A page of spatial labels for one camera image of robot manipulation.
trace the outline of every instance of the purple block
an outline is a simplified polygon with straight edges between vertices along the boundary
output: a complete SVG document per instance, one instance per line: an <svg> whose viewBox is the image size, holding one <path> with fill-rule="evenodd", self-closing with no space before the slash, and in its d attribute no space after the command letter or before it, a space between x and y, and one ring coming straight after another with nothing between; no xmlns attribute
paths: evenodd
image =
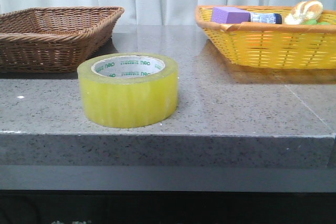
<svg viewBox="0 0 336 224"><path fill-rule="evenodd" d="M236 7L214 7L211 21L222 24L240 24L250 21L250 13Z"/></svg>

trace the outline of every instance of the yellow plastic basket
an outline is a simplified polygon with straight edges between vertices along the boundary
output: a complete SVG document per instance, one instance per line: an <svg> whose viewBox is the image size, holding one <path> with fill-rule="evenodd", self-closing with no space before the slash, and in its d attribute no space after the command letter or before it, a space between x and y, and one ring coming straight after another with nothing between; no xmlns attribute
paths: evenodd
<svg viewBox="0 0 336 224"><path fill-rule="evenodd" d="M222 55L232 63L256 68L336 68L336 11L324 10L318 20L331 25L277 25L211 22L214 6L198 6L195 19ZM278 13L289 6L234 6L249 12Z"/></svg>

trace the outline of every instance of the speckled stone surface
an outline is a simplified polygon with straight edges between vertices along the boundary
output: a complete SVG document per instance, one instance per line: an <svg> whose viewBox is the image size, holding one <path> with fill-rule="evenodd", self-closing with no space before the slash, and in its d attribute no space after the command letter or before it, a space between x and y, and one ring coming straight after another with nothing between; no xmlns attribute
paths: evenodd
<svg viewBox="0 0 336 224"><path fill-rule="evenodd" d="M195 26L117 26L96 56L134 51L178 62L173 115L135 129L103 127L84 116L76 73L0 73L0 164L335 165L335 70L233 65Z"/></svg>

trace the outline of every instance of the roll of packing tape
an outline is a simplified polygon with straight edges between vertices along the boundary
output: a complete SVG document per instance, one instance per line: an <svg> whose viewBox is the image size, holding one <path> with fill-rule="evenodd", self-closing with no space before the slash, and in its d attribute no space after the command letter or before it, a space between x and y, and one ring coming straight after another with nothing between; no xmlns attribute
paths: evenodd
<svg viewBox="0 0 336 224"><path fill-rule="evenodd" d="M132 128L160 122L176 109L175 60L156 54L96 57L77 68L85 115L103 126Z"/></svg>

